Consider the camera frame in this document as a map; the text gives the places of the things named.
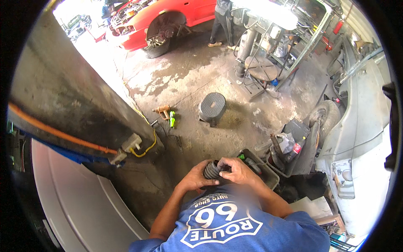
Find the sneaker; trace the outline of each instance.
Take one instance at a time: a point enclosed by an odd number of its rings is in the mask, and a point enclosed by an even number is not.
[[[208,47],[213,47],[213,46],[222,46],[222,42],[216,42],[214,44],[208,43]]]
[[[231,50],[239,51],[239,46],[227,46]]]

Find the car fender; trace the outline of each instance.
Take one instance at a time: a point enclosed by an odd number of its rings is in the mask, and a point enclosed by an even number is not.
[[[188,26],[192,26],[194,23],[193,0],[159,0],[149,7],[140,10],[124,26],[132,25],[136,30],[148,28],[156,17],[168,12],[182,13],[186,18]]]

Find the person in gray pants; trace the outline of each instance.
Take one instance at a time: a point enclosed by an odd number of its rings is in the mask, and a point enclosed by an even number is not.
[[[209,47],[221,46],[222,42],[216,41],[217,33],[220,27],[223,27],[225,36],[228,41],[228,48],[232,50],[238,50],[239,47],[234,43],[234,21],[231,16],[232,2],[230,0],[217,0],[215,7],[215,16],[213,30],[211,32]]]

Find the man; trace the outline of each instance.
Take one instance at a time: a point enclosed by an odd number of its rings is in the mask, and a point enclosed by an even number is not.
[[[115,10],[120,9],[125,3],[127,3],[129,0],[101,0],[102,1],[102,6],[101,6],[101,19],[104,25],[108,26],[110,25],[110,21],[112,19],[112,13],[114,14]],[[122,3],[116,7],[114,7],[114,4],[116,3]]]
[[[195,167],[175,187],[155,219],[149,238],[135,241],[129,251],[329,251],[329,235],[306,212],[288,203],[239,158],[222,158],[231,167],[220,176],[231,184],[203,177],[210,160]],[[184,204],[187,191],[210,186]]]
[[[223,27],[225,36],[228,41],[228,48],[232,50],[239,50],[239,47],[234,44],[234,21],[231,16],[232,3],[230,0],[217,0],[215,8],[215,16],[213,30],[211,32],[209,47],[220,46],[222,42],[216,42],[216,36],[220,26]]]

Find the hand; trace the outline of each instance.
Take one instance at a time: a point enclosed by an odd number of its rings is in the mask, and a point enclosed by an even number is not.
[[[228,165],[232,172],[221,171],[220,176],[229,179],[237,184],[255,185],[263,182],[244,162],[239,158],[221,158],[218,162],[218,167]]]
[[[203,176],[203,170],[212,160],[204,160],[193,167],[188,174],[176,186],[177,189],[192,191],[206,185],[218,185],[220,182],[216,179],[206,179]]]

